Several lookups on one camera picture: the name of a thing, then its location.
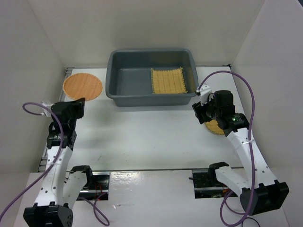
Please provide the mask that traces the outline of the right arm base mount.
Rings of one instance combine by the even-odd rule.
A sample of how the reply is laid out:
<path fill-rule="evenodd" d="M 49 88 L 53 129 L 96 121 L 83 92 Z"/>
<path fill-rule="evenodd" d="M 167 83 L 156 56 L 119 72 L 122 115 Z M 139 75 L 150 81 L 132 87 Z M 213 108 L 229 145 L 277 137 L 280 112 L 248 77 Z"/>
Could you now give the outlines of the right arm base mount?
<path fill-rule="evenodd" d="M 222 198 L 230 190 L 222 183 L 212 182 L 207 169 L 192 170 L 189 180 L 193 184 L 196 199 Z"/>

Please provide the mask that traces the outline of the round orange woven plate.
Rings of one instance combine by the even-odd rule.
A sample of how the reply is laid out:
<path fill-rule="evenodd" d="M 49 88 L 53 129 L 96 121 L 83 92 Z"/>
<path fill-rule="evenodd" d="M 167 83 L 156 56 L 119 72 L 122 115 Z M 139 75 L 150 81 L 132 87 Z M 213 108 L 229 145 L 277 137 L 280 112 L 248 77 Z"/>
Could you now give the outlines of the round orange woven plate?
<path fill-rule="evenodd" d="M 62 88 L 66 96 L 73 100 L 85 98 L 90 101 L 101 94 L 103 85 L 100 79 L 92 74 L 76 73 L 64 81 Z"/>

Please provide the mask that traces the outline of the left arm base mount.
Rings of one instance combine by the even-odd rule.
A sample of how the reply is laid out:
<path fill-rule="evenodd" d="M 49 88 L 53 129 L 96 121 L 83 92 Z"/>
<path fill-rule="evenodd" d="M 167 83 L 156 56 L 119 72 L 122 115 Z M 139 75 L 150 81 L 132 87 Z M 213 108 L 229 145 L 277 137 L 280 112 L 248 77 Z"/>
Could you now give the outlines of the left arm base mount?
<path fill-rule="evenodd" d="M 89 201 L 107 201 L 109 192 L 109 172 L 92 172 L 92 180 L 89 186 L 85 186 L 79 193 L 79 197 L 83 197 Z"/>

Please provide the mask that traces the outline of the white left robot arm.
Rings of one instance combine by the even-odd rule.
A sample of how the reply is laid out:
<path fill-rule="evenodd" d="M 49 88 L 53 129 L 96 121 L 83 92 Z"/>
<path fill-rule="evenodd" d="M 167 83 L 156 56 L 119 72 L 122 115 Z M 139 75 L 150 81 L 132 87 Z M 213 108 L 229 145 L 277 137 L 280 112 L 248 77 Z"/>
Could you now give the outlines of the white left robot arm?
<path fill-rule="evenodd" d="M 44 115 L 52 122 L 46 140 L 47 163 L 42 185 L 33 206 L 23 213 L 30 227 L 72 226 L 72 208 L 80 191 L 94 184 L 90 166 L 67 170 L 77 137 L 76 121 L 84 116 L 84 106 L 85 98 L 42 105 Z"/>

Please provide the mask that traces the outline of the square woven bamboo tray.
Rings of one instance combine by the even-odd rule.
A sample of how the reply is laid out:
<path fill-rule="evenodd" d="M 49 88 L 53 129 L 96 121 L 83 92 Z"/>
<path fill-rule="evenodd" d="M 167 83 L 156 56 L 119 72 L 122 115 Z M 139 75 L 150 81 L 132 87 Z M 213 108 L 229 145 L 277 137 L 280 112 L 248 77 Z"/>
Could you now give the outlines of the square woven bamboo tray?
<path fill-rule="evenodd" d="M 172 70 L 151 69 L 151 82 L 153 94 L 187 93 L 182 67 Z"/>

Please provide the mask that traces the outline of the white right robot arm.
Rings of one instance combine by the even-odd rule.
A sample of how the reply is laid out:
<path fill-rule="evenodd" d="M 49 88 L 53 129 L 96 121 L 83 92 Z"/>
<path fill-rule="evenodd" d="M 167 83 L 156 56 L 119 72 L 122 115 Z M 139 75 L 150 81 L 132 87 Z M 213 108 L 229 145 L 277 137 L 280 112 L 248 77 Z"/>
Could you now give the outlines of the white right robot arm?
<path fill-rule="evenodd" d="M 247 178 L 237 174 L 225 162 L 211 164 L 208 168 L 208 182 L 213 186 L 226 185 L 240 198 L 248 215 L 278 210 L 282 207 L 289 187 L 279 182 L 269 169 L 252 132 L 246 116 L 235 111 L 233 94 L 228 90 L 213 92 L 209 86 L 197 90 L 200 101 L 192 108 L 200 124 L 216 121 L 218 127 L 234 147 Z"/>

